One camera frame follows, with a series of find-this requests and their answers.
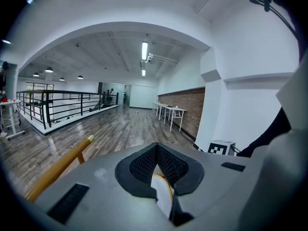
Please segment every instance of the black metal railing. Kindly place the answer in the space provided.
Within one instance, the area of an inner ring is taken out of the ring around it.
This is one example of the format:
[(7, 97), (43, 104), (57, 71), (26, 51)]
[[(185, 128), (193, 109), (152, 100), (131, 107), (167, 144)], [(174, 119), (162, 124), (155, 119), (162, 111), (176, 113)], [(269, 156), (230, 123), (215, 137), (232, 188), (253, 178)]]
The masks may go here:
[(17, 110), (28, 115), (31, 120), (46, 125), (50, 128), (74, 116), (82, 116), (85, 113), (118, 104), (118, 93), (116, 95), (62, 91), (62, 90), (33, 90), (18, 91), (17, 98), (20, 103)]

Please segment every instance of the white table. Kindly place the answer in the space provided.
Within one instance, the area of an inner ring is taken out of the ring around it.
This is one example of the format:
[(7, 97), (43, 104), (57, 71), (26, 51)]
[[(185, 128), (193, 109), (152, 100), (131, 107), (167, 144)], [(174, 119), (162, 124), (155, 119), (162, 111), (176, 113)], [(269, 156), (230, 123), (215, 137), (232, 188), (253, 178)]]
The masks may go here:
[(160, 121), (160, 113), (162, 111), (162, 107), (166, 107), (168, 106), (168, 104), (164, 104), (164, 103), (155, 103), (156, 104), (156, 107), (157, 107), (157, 110), (156, 110), (156, 116), (158, 115), (158, 108), (159, 108), (159, 117), (158, 117), (158, 120)]
[(170, 120), (170, 113), (171, 113), (171, 110), (172, 110), (172, 116), (171, 116), (171, 124), (170, 124), (170, 132), (171, 132), (171, 128), (172, 128), (172, 122), (173, 122), (173, 118), (181, 118), (181, 124), (180, 124), (180, 129), (179, 131), (181, 131), (181, 127), (182, 127), (182, 121), (183, 121), (183, 116), (184, 116), (184, 111), (187, 111), (187, 110), (184, 110), (184, 109), (181, 109), (181, 108), (176, 108), (176, 107), (168, 107), (168, 106), (165, 106), (165, 120), (164, 120), (164, 124), (166, 122), (166, 112), (167, 112), (167, 109), (169, 110), (169, 118), (168, 120)]
[(13, 106), (14, 106), (15, 104), (17, 104), (17, 103), (20, 103), (20, 100), (18, 100), (18, 99), (14, 99), (14, 100), (9, 100), (8, 102), (5, 102), (5, 103), (0, 103), (0, 105), (7, 105), (7, 106), (9, 107), (11, 125), (10, 125), (10, 126), (7, 126), (7, 128), (12, 127), (13, 134), (11, 134), (11, 135), (9, 135), (9, 136), (6, 136), (6, 138), (7, 138), (8, 140), (10, 140), (10, 138), (12, 138), (12, 137), (14, 137), (14, 136), (16, 136), (16, 135), (18, 135), (18, 134), (22, 134), (22, 133), (25, 134), (25, 131), (24, 131), (24, 130), (22, 130), (22, 131), (16, 133), (15, 125), (17, 125), (17, 124), (19, 124), (19, 123), (16, 123), (16, 124), (14, 123), (14, 118), (13, 118)]

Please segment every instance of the white ceiling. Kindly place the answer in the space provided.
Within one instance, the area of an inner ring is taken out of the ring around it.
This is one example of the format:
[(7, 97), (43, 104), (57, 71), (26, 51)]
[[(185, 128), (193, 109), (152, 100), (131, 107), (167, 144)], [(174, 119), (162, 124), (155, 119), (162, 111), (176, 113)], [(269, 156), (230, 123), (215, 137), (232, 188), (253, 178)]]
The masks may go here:
[[(32, 61), (20, 76), (32, 77), (33, 71), (50, 66), (57, 75), (69, 78), (88, 69), (97, 74), (107, 69), (141, 74), (141, 45), (148, 42), (148, 53), (179, 60), (190, 47), (177, 40), (142, 32), (102, 32), (85, 35), (59, 44)], [(152, 61), (145, 64), (147, 77), (159, 78), (172, 65)]]

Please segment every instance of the brick wall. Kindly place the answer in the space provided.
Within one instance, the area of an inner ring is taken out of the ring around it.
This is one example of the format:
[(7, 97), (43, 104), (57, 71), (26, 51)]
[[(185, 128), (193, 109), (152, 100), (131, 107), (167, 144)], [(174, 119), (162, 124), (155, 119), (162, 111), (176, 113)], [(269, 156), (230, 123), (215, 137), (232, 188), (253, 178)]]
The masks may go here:
[[(205, 97), (205, 88), (179, 91), (170, 94), (159, 95), (158, 100), (171, 106), (179, 106), (184, 110), (182, 128), (194, 138), (197, 137), (203, 102)], [(180, 125), (180, 119), (173, 119), (174, 123)]]

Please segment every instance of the brass tip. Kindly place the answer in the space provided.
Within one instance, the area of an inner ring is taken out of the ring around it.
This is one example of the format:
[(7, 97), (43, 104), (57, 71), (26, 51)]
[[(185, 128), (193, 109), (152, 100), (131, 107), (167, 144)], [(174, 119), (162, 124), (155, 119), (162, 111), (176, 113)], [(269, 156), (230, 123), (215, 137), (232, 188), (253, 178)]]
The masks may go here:
[(93, 143), (93, 141), (94, 141), (94, 136), (93, 136), (93, 135), (88, 136), (88, 140), (89, 140), (91, 143)]

